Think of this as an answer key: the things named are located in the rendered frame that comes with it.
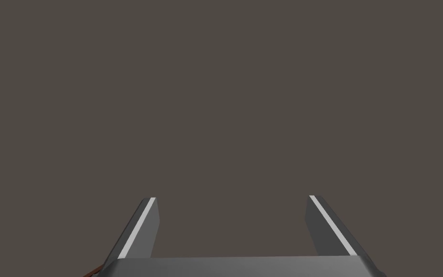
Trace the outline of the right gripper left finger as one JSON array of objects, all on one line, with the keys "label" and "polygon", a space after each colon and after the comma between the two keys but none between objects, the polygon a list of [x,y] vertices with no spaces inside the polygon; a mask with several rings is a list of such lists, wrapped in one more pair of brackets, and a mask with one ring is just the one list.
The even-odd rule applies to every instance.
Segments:
[{"label": "right gripper left finger", "polygon": [[144,198],[126,224],[108,259],[151,257],[159,225],[157,198]]}]

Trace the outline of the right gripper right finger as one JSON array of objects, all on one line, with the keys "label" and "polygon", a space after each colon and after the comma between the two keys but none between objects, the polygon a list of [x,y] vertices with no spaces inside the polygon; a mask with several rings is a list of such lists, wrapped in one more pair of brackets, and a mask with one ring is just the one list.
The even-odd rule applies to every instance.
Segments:
[{"label": "right gripper right finger", "polygon": [[353,236],[322,196],[308,196],[305,223],[319,256],[360,255]]}]

